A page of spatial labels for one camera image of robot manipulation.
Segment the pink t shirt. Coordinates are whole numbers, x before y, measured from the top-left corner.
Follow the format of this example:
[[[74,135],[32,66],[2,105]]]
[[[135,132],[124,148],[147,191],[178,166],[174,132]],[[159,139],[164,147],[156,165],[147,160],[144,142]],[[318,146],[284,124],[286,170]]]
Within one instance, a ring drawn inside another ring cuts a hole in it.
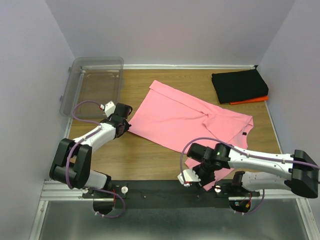
[[[187,152],[186,144],[196,138],[211,148],[218,139],[246,149],[254,119],[155,80],[129,124],[131,133],[180,153]]]

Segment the clear plastic bin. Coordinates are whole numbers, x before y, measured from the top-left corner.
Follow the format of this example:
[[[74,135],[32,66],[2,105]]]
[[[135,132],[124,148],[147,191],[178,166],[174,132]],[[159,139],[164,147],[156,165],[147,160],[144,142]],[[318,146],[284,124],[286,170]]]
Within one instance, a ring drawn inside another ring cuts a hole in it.
[[[124,60],[121,57],[79,57],[69,68],[59,112],[72,117],[75,106],[83,101],[106,104],[121,98]]]

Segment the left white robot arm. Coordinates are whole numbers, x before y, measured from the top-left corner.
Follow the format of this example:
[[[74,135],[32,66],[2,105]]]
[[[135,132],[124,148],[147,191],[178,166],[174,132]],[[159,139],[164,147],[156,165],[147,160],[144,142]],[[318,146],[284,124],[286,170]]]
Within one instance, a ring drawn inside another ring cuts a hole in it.
[[[133,108],[112,101],[101,104],[99,108],[104,111],[106,118],[100,122],[94,121],[94,129],[80,137],[64,138],[59,142],[49,177],[66,184],[70,189],[93,189],[99,197],[104,198],[112,191],[112,178],[91,169],[92,155],[130,129],[127,119]]]

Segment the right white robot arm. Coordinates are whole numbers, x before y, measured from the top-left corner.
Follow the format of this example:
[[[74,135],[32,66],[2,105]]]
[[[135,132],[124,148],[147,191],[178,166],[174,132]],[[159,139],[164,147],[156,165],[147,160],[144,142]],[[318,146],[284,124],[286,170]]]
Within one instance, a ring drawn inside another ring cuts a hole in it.
[[[294,154],[271,154],[225,143],[218,143],[215,148],[192,143],[187,156],[200,163],[194,172],[201,184],[212,178],[215,171],[222,169],[259,171],[257,176],[245,172],[241,178],[230,183],[230,191],[236,196],[247,191],[284,189],[303,198],[318,197],[320,167],[302,150],[295,150]]]

